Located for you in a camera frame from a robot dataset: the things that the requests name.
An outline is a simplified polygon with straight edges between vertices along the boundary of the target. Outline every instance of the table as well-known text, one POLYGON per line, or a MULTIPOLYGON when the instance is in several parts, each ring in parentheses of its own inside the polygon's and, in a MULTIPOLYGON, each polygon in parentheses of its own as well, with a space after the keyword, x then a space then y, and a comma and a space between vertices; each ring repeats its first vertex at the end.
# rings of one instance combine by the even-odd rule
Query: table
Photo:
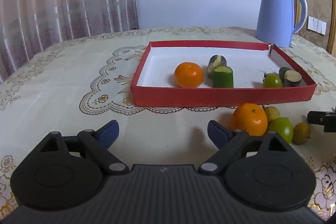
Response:
MULTIPOLYGON (((223 121, 236 107, 135 107, 130 82, 149 41, 209 39, 259 42, 237 27, 161 28, 110 33, 59 43, 36 55, 0 86, 0 220, 16 201, 9 185, 15 167, 50 131, 76 135, 116 119, 120 136, 110 147, 127 165, 187 164, 196 167, 217 149, 208 139, 209 120, 223 121)), ((336 58, 294 36, 284 51, 318 84, 309 102, 276 105, 296 125, 310 110, 336 105, 336 58)), ((336 134, 311 126, 311 138, 294 149, 315 172, 309 207, 327 219, 335 211, 336 134)))

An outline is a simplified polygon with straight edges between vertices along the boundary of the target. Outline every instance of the red tray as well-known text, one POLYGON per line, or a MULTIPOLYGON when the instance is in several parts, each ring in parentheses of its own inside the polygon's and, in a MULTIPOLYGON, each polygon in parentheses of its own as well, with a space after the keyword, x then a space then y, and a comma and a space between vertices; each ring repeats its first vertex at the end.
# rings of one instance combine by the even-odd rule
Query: red tray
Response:
POLYGON ((134 104, 144 107, 219 107, 243 103, 275 104, 308 101, 316 88, 314 80, 278 47, 237 41, 157 41, 146 48, 131 83, 134 104), (235 88, 212 88, 206 74, 211 56, 223 55, 233 69, 235 88), (204 82, 195 89, 175 86, 174 70, 183 62, 204 69, 204 82), (302 75, 300 86, 262 88, 264 73, 286 66, 302 75))

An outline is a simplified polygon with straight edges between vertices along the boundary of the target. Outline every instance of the lime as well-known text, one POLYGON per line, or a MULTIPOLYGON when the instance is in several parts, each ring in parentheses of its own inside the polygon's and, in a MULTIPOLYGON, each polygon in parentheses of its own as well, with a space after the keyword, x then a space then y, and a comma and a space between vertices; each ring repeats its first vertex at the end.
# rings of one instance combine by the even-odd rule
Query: lime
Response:
POLYGON ((279 110, 274 107, 274 106, 268 106, 268 107, 265 107, 264 108, 264 111, 266 113, 266 116, 267 116, 267 121, 268 121, 268 124, 270 124, 272 121, 280 118, 280 112, 279 110))
POLYGON ((282 82, 280 77, 276 73, 268 74, 263 82, 264 88, 281 88, 282 82))
POLYGON ((298 123, 293 130, 293 143, 304 144, 310 138, 310 128, 304 123, 298 123))
POLYGON ((272 121, 267 131, 275 131, 277 132, 287 143, 291 143, 293 138, 293 125, 288 118, 280 117, 274 121, 272 121))

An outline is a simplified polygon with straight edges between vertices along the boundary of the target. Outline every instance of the small yellow fruit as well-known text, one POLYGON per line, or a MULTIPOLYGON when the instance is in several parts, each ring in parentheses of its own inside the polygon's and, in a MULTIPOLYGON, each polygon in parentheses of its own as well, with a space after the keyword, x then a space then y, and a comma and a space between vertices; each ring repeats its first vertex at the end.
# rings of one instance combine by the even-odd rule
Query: small yellow fruit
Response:
POLYGON ((267 116, 267 121, 268 121, 268 124, 270 124, 272 121, 280 118, 280 112, 279 110, 274 107, 274 106, 268 106, 268 107, 265 107, 264 108, 264 111, 266 113, 266 116, 267 116))
POLYGON ((310 128, 304 123, 298 123, 293 130, 293 143, 304 144, 310 138, 310 128))

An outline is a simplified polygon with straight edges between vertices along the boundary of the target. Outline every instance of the mandarin orange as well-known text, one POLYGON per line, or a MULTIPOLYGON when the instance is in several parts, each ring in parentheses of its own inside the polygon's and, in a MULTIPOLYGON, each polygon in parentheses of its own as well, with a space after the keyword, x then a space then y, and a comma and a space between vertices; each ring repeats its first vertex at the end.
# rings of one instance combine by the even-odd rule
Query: mandarin orange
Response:
POLYGON ((202 84, 204 75, 202 68, 191 62, 179 64, 174 72, 175 82, 181 88, 197 88, 202 84))
POLYGON ((268 126, 267 115, 256 104, 245 103, 238 107, 231 118, 230 129, 241 129, 251 136, 262 136, 268 126))

